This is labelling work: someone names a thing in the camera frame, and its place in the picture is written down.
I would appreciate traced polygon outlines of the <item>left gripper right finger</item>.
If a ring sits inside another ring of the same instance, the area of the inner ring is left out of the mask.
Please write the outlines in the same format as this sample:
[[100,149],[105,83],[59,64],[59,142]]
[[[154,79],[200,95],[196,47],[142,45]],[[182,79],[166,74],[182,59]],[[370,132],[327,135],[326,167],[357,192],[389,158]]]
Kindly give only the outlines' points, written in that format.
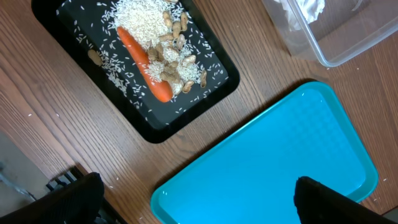
[[296,181],[294,205],[302,224],[396,224],[307,176]]

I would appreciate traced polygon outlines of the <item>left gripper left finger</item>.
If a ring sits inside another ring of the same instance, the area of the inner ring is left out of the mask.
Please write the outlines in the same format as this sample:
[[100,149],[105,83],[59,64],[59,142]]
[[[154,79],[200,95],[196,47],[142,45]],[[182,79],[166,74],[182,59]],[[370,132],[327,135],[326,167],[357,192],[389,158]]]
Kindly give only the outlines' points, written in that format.
[[94,223],[103,198],[104,183],[92,172],[1,217],[1,223]]

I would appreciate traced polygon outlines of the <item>orange carrot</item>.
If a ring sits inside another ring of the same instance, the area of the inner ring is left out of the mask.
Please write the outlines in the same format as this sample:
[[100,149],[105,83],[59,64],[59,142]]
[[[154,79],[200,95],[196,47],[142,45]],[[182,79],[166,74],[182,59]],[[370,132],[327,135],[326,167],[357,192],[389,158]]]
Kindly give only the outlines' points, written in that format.
[[173,92],[169,83],[166,81],[152,81],[150,75],[146,72],[150,60],[141,45],[124,28],[118,27],[116,30],[121,42],[126,46],[127,51],[136,63],[152,94],[162,103],[170,101],[173,97]]

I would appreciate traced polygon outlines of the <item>white tissue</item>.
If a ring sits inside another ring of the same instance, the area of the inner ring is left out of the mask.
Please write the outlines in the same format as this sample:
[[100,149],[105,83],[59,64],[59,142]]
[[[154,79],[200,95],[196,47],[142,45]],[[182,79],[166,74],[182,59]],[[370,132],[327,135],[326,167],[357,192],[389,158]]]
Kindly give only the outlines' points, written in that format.
[[[301,26],[294,16],[288,0],[274,0],[274,2],[282,5],[289,24],[289,31],[300,30]],[[325,0],[297,0],[297,4],[308,24],[316,21],[325,8]]]

